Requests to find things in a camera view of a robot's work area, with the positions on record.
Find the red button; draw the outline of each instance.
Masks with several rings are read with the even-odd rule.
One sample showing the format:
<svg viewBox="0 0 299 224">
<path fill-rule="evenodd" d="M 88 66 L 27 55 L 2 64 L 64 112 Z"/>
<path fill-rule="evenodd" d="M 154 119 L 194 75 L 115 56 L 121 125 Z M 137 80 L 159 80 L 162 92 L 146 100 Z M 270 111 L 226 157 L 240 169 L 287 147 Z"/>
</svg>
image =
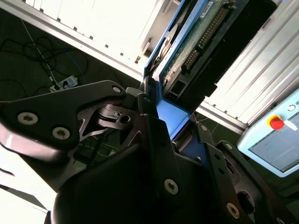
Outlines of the red button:
<svg viewBox="0 0 299 224">
<path fill-rule="evenodd" d="M 279 119 L 279 118 L 273 118 L 271 121 L 270 121 L 270 126 L 274 129 L 274 130 L 279 130 L 281 129 L 283 126 L 284 126 L 284 122 Z"/>
</svg>

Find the power strip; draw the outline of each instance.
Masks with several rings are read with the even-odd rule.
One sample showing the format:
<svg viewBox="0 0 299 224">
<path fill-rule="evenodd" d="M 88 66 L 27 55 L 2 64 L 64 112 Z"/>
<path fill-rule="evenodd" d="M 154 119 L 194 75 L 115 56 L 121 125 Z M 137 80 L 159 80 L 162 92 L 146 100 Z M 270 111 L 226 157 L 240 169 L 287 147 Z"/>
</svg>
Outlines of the power strip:
<svg viewBox="0 0 299 224">
<path fill-rule="evenodd" d="M 61 82 L 58 83 L 57 86 L 53 85 L 50 87 L 51 92 L 56 92 L 60 90 L 67 90 L 69 88 L 72 88 L 74 86 L 78 85 L 78 79 L 74 76 L 70 76 Z"/>
</svg>

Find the light blue panel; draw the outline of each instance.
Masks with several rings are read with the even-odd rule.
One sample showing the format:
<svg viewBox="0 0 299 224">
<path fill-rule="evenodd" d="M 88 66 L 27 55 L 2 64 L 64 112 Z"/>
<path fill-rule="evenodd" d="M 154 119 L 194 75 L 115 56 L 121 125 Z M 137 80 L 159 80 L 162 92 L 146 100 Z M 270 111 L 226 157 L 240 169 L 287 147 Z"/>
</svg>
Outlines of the light blue panel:
<svg viewBox="0 0 299 224">
<path fill-rule="evenodd" d="M 289 111 L 290 105 L 295 106 L 293 111 Z M 287 163 L 299 160 L 299 130 L 294 131 L 285 125 L 282 129 L 274 131 L 267 125 L 269 117 L 274 115 L 281 116 L 284 122 L 291 120 L 299 129 L 299 90 L 296 90 L 255 123 L 240 138 L 238 149 L 277 176 L 285 177 L 299 169 L 299 164 L 283 170 L 283 172 L 280 169 Z"/>
</svg>

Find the green circuit board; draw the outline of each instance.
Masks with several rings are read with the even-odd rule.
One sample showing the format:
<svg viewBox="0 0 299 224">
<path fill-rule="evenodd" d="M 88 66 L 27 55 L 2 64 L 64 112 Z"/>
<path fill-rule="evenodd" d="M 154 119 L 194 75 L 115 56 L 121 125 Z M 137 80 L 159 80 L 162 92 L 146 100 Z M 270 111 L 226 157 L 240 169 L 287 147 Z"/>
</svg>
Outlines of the green circuit board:
<svg viewBox="0 0 299 224">
<path fill-rule="evenodd" d="M 174 58 L 170 62 L 168 68 L 163 75 L 163 88 L 170 81 L 171 76 L 180 68 L 183 64 L 187 63 L 187 66 L 191 66 L 199 52 L 196 51 L 196 47 L 203 47 L 212 36 L 218 25 L 222 22 L 224 0 L 209 1 L 203 10 L 202 14 L 197 19 L 190 33 L 184 40 L 182 46 L 178 49 Z"/>
</svg>

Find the black cable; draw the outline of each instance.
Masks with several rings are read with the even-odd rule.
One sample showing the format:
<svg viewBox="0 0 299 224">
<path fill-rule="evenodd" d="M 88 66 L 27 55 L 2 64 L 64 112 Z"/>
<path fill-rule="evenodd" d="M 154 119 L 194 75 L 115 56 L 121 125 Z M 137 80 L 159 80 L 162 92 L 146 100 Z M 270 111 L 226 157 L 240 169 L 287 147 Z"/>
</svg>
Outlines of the black cable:
<svg viewBox="0 0 299 224">
<path fill-rule="evenodd" d="M 115 78 L 119 81 L 119 84 L 121 84 L 121 86 L 126 89 L 127 86 L 120 80 L 120 78 L 118 78 L 118 76 L 116 75 L 116 73 L 110 68 L 110 66 L 107 66 L 108 69 L 112 72 L 112 74 L 115 76 Z"/>
<path fill-rule="evenodd" d="M 90 156 L 89 162 L 86 165 L 87 168 L 91 167 L 94 164 L 95 158 L 97 156 L 98 150 L 99 150 L 102 142 L 103 142 L 103 138 L 98 138 L 98 140 L 96 141 L 96 143 L 93 147 L 93 151 L 92 151 L 92 154 Z"/>
<path fill-rule="evenodd" d="M 50 47 L 47 47 L 46 44 L 43 43 L 43 41 L 44 42 L 46 41 L 47 44 L 50 45 Z M 7 45 L 7 43 L 9 43 L 9 42 L 12 42 L 15 46 L 18 46 L 19 49 L 15 50 L 15 51 L 4 49 L 4 46 Z M 37 52 L 36 46 L 39 48 L 41 54 L 39 54 L 39 52 Z M 40 63 L 42 69 L 46 72 L 47 76 L 49 76 L 49 77 L 50 77 L 50 75 L 47 72 L 50 72 L 50 71 L 55 71 L 63 76 L 67 76 L 67 77 L 71 76 L 71 75 L 63 73 L 57 69 L 56 56 L 67 53 L 67 52 L 73 52 L 73 51 L 80 52 L 85 58 L 85 69 L 83 70 L 83 73 L 80 73 L 79 75 L 75 76 L 75 77 L 80 77 L 82 75 L 85 75 L 86 72 L 88 71 L 89 61 L 88 61 L 86 54 L 84 54 L 83 52 L 81 52 L 80 50 L 75 49 L 75 48 L 56 49 L 53 47 L 52 41 L 45 36 L 39 37 L 35 42 L 27 42 L 25 44 L 11 40 L 11 39 L 5 39 L 0 46 L 0 52 L 12 53 L 12 54 L 25 56 L 26 58 L 28 58 L 29 60 L 31 60 L 33 62 Z"/>
<path fill-rule="evenodd" d="M 32 93 L 32 97 L 35 96 L 41 89 L 47 89 L 48 91 L 51 92 L 50 88 L 47 87 L 47 86 L 41 86 L 41 87 L 38 87 L 33 93 Z"/>
<path fill-rule="evenodd" d="M 6 81 L 9 81 L 9 82 L 13 82 L 13 83 L 18 84 L 18 85 L 21 87 L 21 89 L 23 90 L 23 92 L 24 92 L 24 94 L 25 94 L 25 97 L 28 97 L 28 96 L 29 96 L 29 95 L 27 94 L 27 92 L 26 92 L 24 86 L 23 86 L 20 82 L 14 80 L 14 79 L 10 79 L 10 78 L 8 78 L 8 79 L 0 79 L 0 82 L 6 82 Z"/>
</svg>

